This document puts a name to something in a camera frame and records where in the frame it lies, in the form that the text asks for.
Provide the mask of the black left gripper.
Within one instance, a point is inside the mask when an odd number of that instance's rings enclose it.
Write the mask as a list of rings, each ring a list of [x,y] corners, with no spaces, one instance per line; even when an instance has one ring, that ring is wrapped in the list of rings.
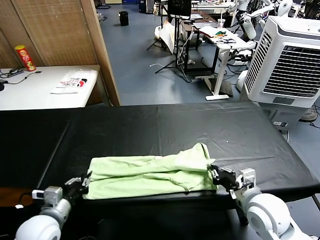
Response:
[[[63,189],[63,198],[67,200],[76,200],[89,191],[89,183],[92,171],[87,172],[81,177],[73,177],[65,182]]]

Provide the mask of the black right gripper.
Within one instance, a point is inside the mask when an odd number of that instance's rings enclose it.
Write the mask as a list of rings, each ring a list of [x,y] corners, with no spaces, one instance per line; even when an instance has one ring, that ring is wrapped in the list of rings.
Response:
[[[227,191],[237,190],[236,173],[234,170],[226,167],[218,167],[212,163],[207,165],[207,169],[213,179],[213,184],[223,186]]]

